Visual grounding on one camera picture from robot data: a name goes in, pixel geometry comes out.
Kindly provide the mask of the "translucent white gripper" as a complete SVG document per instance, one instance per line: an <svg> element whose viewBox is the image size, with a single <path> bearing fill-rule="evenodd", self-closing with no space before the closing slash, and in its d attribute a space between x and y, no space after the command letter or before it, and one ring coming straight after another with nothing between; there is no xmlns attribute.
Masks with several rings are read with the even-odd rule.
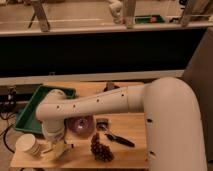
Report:
<svg viewBox="0 0 213 171"><path fill-rule="evenodd" d="M71 149L71 145L65 140L65 134L45 134L47 147L41 152L41 157L45 161L58 160L66 151Z"/></svg>

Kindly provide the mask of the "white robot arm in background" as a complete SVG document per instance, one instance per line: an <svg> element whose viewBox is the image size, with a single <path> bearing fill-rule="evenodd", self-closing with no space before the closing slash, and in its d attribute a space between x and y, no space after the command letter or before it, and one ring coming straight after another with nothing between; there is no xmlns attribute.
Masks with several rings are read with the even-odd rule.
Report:
<svg viewBox="0 0 213 171"><path fill-rule="evenodd" d="M109 11L116 24L121 23L122 3L120 0L106 0L108 2Z"/></svg>

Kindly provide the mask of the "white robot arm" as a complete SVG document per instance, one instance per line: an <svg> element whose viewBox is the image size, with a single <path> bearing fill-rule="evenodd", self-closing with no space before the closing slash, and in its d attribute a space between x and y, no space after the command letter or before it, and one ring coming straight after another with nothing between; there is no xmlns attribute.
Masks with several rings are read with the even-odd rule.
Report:
<svg viewBox="0 0 213 171"><path fill-rule="evenodd" d="M63 137L66 118L134 112L145 114L149 171L207 171L199 104L191 87L177 78L77 99L56 91L38 105L36 117L45 138L54 142Z"/></svg>

